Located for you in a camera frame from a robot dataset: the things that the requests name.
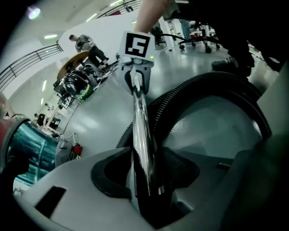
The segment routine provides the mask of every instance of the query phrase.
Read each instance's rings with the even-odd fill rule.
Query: vacuum hose
[[[192,103],[211,95],[225,98],[243,109],[258,124],[263,139],[271,136],[269,125],[257,105],[261,92],[247,79],[226,72],[210,72],[188,79],[148,105],[149,126],[157,146],[162,146],[181,114]],[[117,148],[128,146],[133,146],[132,123]]]

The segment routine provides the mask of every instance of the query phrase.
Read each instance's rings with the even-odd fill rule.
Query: wooden table
[[[69,72],[75,70],[80,64],[83,63],[83,61],[88,57],[89,52],[88,51],[82,51],[75,56],[71,57],[66,63],[63,64],[63,66],[60,68],[58,75],[57,75],[57,81],[60,81],[63,79],[63,77]]]

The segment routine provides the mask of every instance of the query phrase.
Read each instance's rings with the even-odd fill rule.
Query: black shoe
[[[251,67],[239,65],[231,56],[226,57],[221,61],[212,62],[212,69],[214,71],[229,72],[241,77],[248,77],[251,74]]]
[[[109,71],[110,71],[110,65],[106,65],[106,66],[103,68],[103,70],[104,70],[105,72],[109,72]]]

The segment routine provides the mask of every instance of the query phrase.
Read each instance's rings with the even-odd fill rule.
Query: office chair
[[[207,26],[208,24],[194,10],[192,10],[191,7],[188,7],[187,4],[176,3],[175,1],[173,1],[170,4],[169,8],[166,10],[166,12],[163,14],[163,18],[165,20],[184,19],[188,21],[196,21],[194,28],[201,28],[202,36],[198,36],[192,39],[184,39],[184,38],[171,35],[171,34],[162,34],[162,36],[165,35],[165,36],[171,36],[171,37],[182,39],[183,41],[179,43],[180,49],[183,50],[185,48],[183,43],[190,42],[192,46],[195,46],[196,45],[195,42],[199,42],[199,41],[204,42],[206,53],[211,53],[212,51],[212,49],[210,48],[207,42],[213,42],[216,44],[217,49],[220,48],[220,45],[218,44],[219,41],[213,37],[210,37],[210,35],[206,34],[205,26]]]

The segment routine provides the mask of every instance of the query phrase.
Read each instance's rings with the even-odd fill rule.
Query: chair wheel
[[[209,54],[209,53],[211,53],[211,52],[212,52],[212,49],[211,49],[209,46],[207,46],[207,47],[206,47],[206,49],[205,49],[205,51],[206,51],[206,53],[208,53],[208,54]]]

